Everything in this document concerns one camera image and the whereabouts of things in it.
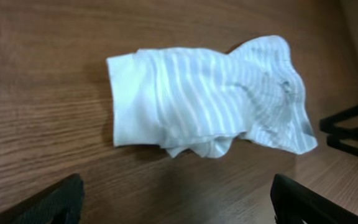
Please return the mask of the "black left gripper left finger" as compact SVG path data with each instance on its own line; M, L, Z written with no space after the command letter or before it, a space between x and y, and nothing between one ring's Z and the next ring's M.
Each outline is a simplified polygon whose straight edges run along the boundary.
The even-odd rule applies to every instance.
M79 224L84 182L72 174L0 213L0 224Z

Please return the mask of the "light blue striped shorts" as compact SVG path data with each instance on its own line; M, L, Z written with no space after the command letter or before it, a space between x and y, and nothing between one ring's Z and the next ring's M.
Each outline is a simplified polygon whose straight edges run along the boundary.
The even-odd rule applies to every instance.
M151 144L172 157L189 149L219 158L235 139L294 154L318 144L303 80L280 36L249 40L228 54L140 49L106 63L115 146Z

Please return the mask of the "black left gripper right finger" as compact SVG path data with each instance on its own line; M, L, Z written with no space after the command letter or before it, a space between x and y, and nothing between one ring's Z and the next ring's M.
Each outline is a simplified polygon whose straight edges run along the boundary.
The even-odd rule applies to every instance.
M276 174L270 189L276 224L358 224L358 215Z

